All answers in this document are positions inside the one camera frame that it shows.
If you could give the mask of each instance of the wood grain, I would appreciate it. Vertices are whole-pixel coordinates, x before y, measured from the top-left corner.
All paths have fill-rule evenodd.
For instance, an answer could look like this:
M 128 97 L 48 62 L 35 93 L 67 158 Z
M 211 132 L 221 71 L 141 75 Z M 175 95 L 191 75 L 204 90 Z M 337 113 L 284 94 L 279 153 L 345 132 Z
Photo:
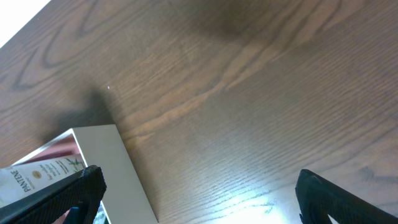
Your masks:
M 53 0 L 0 49 L 0 165 L 116 123 L 160 223 L 300 223 L 304 168 L 398 215 L 397 10 Z

